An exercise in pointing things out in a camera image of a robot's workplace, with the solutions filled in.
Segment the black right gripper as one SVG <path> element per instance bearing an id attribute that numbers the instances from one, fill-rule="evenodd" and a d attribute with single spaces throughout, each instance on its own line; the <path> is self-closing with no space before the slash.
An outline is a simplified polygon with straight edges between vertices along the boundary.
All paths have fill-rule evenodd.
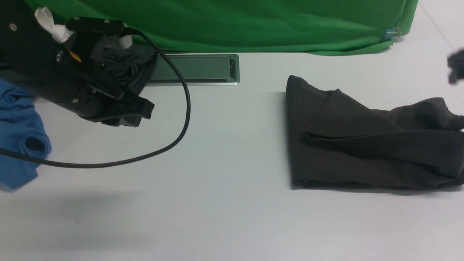
<path id="1" fill-rule="evenodd" d="M 450 69 L 448 75 L 449 84 L 457 84 L 464 79 L 464 50 L 460 49 L 447 57 L 447 67 Z"/>

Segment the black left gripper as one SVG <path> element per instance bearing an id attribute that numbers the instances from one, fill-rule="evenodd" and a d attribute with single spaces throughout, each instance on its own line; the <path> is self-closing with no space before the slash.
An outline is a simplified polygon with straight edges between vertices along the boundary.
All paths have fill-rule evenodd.
<path id="1" fill-rule="evenodd" d="M 104 66 L 74 54 L 57 54 L 46 65 L 23 65 L 22 76 L 30 93 L 91 122 L 137 127 L 154 109 Z"/>

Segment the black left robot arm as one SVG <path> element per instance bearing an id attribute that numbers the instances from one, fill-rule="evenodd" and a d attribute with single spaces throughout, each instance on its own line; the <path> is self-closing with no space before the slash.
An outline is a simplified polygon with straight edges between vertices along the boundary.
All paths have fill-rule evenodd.
<path id="1" fill-rule="evenodd" d="M 25 1 L 2 0 L 0 10 L 1 79 L 91 122 L 137 127 L 151 118 L 154 104 L 101 61 L 111 40 L 129 34 L 122 21 L 75 17 L 60 43 Z"/>

